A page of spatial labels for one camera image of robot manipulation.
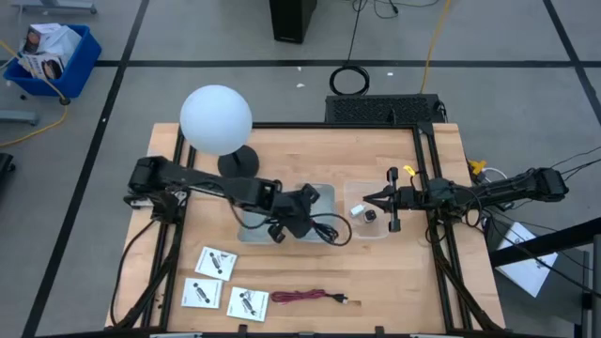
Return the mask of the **black perforated computer case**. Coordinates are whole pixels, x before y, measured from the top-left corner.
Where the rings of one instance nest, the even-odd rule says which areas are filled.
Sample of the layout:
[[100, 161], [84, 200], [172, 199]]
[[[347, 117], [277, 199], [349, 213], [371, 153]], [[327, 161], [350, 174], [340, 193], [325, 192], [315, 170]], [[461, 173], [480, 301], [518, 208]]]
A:
[[325, 102], [329, 123], [401, 125], [448, 120], [436, 94], [328, 96]]

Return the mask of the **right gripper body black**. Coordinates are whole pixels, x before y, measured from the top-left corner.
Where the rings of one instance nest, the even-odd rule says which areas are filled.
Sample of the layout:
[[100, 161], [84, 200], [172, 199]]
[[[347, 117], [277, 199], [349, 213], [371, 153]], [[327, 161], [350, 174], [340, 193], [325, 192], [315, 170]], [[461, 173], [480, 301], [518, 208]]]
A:
[[387, 202], [388, 213], [391, 214], [389, 231], [396, 233], [401, 231], [398, 210], [419, 209], [422, 206], [424, 194], [417, 191], [413, 186], [398, 187], [397, 179], [399, 178], [399, 173], [397, 167], [391, 167], [387, 171], [387, 178], [391, 188]]

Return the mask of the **grey metal table foot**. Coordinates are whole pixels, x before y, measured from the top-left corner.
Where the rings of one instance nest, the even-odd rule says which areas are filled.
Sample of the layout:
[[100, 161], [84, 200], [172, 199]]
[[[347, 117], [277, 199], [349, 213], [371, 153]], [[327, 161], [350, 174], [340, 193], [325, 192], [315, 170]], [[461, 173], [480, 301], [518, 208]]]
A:
[[19, 9], [42, 8], [43, 10], [87, 10], [93, 15], [98, 13], [95, 0], [8, 0], [8, 2], [12, 7]]
[[28, 111], [0, 110], [0, 123], [25, 123], [37, 126], [39, 115]]

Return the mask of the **white printed carton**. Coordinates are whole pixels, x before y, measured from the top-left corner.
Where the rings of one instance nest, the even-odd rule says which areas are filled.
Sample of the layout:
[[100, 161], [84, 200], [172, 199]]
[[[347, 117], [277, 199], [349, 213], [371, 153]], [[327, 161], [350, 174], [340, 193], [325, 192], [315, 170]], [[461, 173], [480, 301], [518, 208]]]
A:
[[56, 54], [23, 54], [18, 63], [37, 79], [58, 80], [64, 72], [62, 59]]

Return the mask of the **white globe table lamp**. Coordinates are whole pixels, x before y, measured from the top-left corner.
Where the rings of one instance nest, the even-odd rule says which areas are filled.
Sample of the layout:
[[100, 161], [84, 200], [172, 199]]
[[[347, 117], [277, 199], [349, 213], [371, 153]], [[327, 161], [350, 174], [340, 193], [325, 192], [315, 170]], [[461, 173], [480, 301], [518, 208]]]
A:
[[247, 145], [253, 129], [249, 104], [236, 90], [209, 84], [182, 103], [179, 126], [191, 146], [217, 158], [222, 177], [255, 177], [259, 158]]

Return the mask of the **white printed floor box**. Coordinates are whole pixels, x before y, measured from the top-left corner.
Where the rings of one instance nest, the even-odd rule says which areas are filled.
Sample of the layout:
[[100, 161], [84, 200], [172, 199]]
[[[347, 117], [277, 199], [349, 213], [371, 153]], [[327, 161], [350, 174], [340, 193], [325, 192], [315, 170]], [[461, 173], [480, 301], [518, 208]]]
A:
[[[514, 222], [506, 233], [501, 236], [501, 242], [498, 244], [497, 250], [502, 250], [534, 238], [536, 238], [536, 235], [530, 230], [526, 229], [521, 223]], [[523, 261], [500, 266], [497, 267], [497, 270], [533, 298], [536, 298], [550, 273], [550, 269], [547, 266], [552, 267], [557, 258], [557, 253], [550, 253], [538, 256], [536, 259], [528, 258]]]

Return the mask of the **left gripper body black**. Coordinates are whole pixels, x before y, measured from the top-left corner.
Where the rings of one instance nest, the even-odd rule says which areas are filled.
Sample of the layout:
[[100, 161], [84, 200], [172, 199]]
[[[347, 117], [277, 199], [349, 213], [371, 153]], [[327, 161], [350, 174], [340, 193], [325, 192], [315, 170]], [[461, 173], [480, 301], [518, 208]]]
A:
[[[319, 194], [310, 184], [304, 184], [300, 190], [303, 196], [308, 197], [311, 202], [315, 202]], [[267, 218], [267, 223], [270, 225], [268, 234], [276, 243], [281, 243], [285, 239], [283, 234], [284, 228], [292, 228], [292, 222], [301, 219], [301, 216], [294, 216], [293, 202], [290, 197], [285, 195], [285, 192], [277, 193], [273, 201], [273, 210]]]

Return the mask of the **black slanted beam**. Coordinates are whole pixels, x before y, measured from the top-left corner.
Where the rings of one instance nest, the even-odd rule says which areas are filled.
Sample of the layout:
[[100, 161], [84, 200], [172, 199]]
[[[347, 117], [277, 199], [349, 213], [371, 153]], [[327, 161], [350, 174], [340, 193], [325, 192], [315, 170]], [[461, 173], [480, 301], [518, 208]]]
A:
[[592, 244], [596, 235], [601, 235], [601, 217], [522, 243], [511, 244], [509, 247], [492, 252], [489, 255], [490, 262], [495, 268], [533, 257], [558, 253]]

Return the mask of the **black tower box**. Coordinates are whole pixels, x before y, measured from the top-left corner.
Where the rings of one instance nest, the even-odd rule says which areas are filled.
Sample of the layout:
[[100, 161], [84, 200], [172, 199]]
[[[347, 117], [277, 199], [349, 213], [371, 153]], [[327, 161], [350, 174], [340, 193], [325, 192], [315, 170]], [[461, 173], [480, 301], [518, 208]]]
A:
[[316, 0], [269, 0], [274, 39], [302, 44], [316, 4]]

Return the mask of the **blue plastic floor bin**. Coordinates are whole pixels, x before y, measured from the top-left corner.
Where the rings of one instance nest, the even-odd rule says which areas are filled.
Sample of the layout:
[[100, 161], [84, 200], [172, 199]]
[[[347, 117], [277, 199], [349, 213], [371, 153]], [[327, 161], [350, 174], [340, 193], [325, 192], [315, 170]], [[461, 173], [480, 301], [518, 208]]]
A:
[[24, 42], [17, 57], [8, 62], [8, 68], [4, 77], [18, 85], [25, 92], [33, 96], [57, 97], [64, 95], [72, 99], [80, 96], [86, 81], [101, 53], [101, 46], [91, 34], [86, 25], [67, 25], [78, 33], [82, 39], [70, 59], [60, 57], [64, 65], [64, 72], [58, 80], [46, 80], [33, 78], [31, 74], [19, 65], [18, 61], [23, 52]]

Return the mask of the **white leaflet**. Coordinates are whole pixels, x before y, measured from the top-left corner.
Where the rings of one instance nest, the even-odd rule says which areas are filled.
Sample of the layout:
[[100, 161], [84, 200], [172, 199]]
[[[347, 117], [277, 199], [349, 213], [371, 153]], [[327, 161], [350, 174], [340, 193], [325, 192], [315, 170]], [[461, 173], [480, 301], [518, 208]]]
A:
[[245, 320], [264, 322], [269, 302], [270, 294], [268, 292], [234, 286], [231, 289], [226, 315]]

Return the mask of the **clear plastic handled bin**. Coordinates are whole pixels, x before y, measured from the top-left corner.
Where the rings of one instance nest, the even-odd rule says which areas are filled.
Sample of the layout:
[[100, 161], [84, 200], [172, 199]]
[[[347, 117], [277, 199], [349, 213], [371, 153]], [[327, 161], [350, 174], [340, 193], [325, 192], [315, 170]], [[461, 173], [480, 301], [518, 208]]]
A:
[[[365, 195], [380, 192], [387, 183], [381, 180], [366, 180], [366, 181], [349, 181], [344, 186], [344, 212], [347, 216], [351, 228], [353, 230], [353, 237], [356, 239], [383, 239], [388, 236], [388, 222], [389, 215], [384, 213], [380, 208], [374, 207], [363, 201]], [[349, 210], [358, 205], [362, 204], [365, 206], [365, 211], [373, 209], [377, 214], [377, 219], [372, 223], [366, 223], [363, 218], [363, 214], [351, 218]]]

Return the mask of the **black aluminium rig frame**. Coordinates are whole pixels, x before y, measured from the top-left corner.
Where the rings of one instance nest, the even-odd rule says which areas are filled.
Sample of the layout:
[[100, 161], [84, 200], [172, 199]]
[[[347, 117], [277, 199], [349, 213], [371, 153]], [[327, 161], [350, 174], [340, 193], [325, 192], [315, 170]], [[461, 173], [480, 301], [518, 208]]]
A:
[[[285, 190], [302, 183], [335, 187], [339, 212], [348, 214], [342, 189], [349, 181], [385, 185], [385, 172], [399, 167], [399, 182], [408, 185], [402, 167], [418, 166], [412, 130], [336, 126], [325, 123], [257, 123], [249, 144], [260, 158], [259, 177], [280, 179]], [[456, 124], [435, 124], [441, 173], [461, 185], [470, 178]], [[345, 247], [300, 242], [287, 235], [281, 244], [254, 245], [238, 240], [237, 224], [222, 198], [193, 192], [186, 210], [181, 253], [171, 298], [164, 284], [149, 305], [150, 325], [166, 323], [169, 331], [234, 332], [246, 325], [248, 334], [269, 333], [443, 333], [443, 312], [432, 249], [425, 241], [423, 212], [400, 213], [402, 230], [381, 239], [356, 239]], [[116, 320], [146, 288], [160, 226], [153, 224], [131, 247], [120, 278], [114, 307]], [[463, 280], [479, 305], [505, 327], [498, 290], [482, 233], [459, 223], [454, 226]], [[181, 306], [186, 278], [194, 272], [204, 247], [237, 254], [231, 280], [224, 283], [219, 309]], [[348, 304], [335, 300], [301, 300], [288, 304], [269, 301], [265, 322], [226, 315], [232, 287], [266, 292], [323, 288], [344, 293]]]

